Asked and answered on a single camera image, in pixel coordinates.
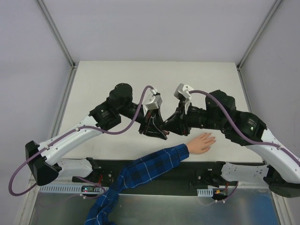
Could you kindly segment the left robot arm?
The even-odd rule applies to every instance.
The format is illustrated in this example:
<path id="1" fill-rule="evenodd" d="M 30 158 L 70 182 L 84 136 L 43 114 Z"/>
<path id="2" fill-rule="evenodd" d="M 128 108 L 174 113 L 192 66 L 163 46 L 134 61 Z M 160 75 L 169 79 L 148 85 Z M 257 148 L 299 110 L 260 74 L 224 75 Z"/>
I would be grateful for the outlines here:
<path id="1" fill-rule="evenodd" d="M 91 158 L 73 160 L 64 156 L 93 137 L 122 134 L 134 122 L 140 124 L 140 134 L 166 140 L 168 132 L 162 129 L 161 104 L 160 93 L 152 86 L 145 87 L 140 102 L 135 104 L 132 87 L 117 84 L 103 103 L 68 131 L 39 144 L 30 141 L 25 145 L 27 164 L 36 184 L 44 186 L 58 177 L 82 177 L 95 182 L 99 171 Z"/>

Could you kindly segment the blue plaid sleeve forearm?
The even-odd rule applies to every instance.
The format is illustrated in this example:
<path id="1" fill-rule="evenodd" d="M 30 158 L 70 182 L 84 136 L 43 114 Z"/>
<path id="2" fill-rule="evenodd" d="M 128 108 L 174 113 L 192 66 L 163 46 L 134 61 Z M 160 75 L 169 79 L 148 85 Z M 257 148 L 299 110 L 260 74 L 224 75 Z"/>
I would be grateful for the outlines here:
<path id="1" fill-rule="evenodd" d="M 185 144 L 158 150 L 132 161 L 123 167 L 117 179 L 109 189 L 98 197 L 91 207 L 86 225 L 113 225 L 108 216 L 118 202 L 119 194 L 126 189 L 133 189 L 157 179 L 162 174 L 179 166 L 189 157 Z"/>

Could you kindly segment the mannequin hand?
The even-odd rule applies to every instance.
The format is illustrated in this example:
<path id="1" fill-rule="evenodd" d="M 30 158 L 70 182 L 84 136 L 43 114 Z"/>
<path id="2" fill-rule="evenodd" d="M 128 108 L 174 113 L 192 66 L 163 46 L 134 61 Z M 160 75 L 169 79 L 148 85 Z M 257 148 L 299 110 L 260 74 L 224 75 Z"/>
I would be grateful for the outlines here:
<path id="1" fill-rule="evenodd" d="M 203 154 L 209 151 L 215 142 L 216 138 L 212 133 L 203 133 L 186 143 L 186 146 L 190 154 Z"/>

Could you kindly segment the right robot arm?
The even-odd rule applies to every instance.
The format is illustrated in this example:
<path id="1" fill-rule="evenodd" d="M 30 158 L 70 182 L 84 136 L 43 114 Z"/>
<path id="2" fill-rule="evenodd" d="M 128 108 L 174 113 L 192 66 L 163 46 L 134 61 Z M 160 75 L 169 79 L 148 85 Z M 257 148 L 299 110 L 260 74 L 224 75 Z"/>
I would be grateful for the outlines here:
<path id="1" fill-rule="evenodd" d="M 300 195 L 300 159 L 290 152 L 251 112 L 236 109 L 235 98 L 221 90 L 207 93 L 187 85 L 178 87 L 175 113 L 163 129 L 187 136 L 192 128 L 219 130 L 226 139 L 244 146 L 264 161 L 263 166 L 217 162 L 211 171 L 213 185 L 226 181 L 266 184 L 270 191 L 286 198 Z"/>

